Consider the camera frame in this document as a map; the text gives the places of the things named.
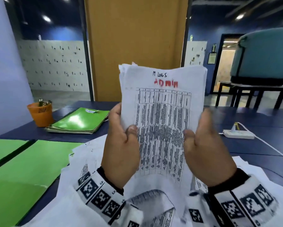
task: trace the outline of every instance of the green folder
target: green folder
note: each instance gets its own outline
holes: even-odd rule
[[[81,107],[45,129],[57,133],[92,134],[106,120],[108,114],[109,111]]]
[[[79,145],[38,140],[0,167],[0,227],[15,226],[26,215]]]
[[[20,148],[27,141],[0,139],[0,160]]]

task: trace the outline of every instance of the teal chair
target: teal chair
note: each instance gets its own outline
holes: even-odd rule
[[[238,41],[231,82],[246,85],[283,85],[283,28],[245,34]]]

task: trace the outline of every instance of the white cable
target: white cable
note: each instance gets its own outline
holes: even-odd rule
[[[240,124],[245,130],[249,131],[242,123],[237,122],[238,124]],[[280,153],[283,156],[283,153],[281,153],[279,150],[277,150],[276,148],[272,147],[270,144],[268,144],[266,141],[262,140],[261,138],[259,138],[258,136],[255,135],[256,138],[258,138],[260,141],[262,141],[263,143],[265,143],[266,145],[268,145],[270,148],[272,148],[273,150],[277,151],[278,153]]]

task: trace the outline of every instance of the hand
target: hand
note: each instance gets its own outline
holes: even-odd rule
[[[102,168],[106,178],[122,189],[136,172],[140,161],[137,127],[121,126],[121,103],[109,113],[109,130],[106,138]]]
[[[184,156],[192,173],[209,187],[226,181],[237,169],[213,127],[209,109],[201,114],[196,134],[184,130]]]

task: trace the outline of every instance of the power strip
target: power strip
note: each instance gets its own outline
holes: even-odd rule
[[[223,130],[223,134],[227,138],[234,138],[234,139],[254,139],[255,138],[255,135],[250,131]]]

